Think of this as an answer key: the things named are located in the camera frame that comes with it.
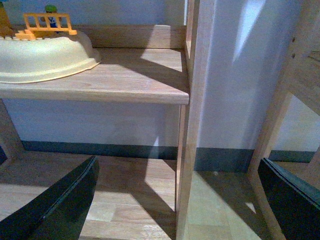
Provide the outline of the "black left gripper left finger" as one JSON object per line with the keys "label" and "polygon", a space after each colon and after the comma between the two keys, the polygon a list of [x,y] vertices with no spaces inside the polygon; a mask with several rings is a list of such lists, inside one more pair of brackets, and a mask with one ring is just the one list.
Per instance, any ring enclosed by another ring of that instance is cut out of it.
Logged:
{"label": "black left gripper left finger", "polygon": [[91,156],[0,222],[2,240],[77,240],[91,207],[99,163]]}

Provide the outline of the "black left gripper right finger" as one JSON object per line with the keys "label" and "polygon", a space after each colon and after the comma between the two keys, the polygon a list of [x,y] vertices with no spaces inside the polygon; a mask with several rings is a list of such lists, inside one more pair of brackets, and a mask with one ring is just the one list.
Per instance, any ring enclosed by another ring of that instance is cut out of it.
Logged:
{"label": "black left gripper right finger", "polygon": [[266,199],[287,240],[320,238],[320,190],[263,158],[258,175]]}

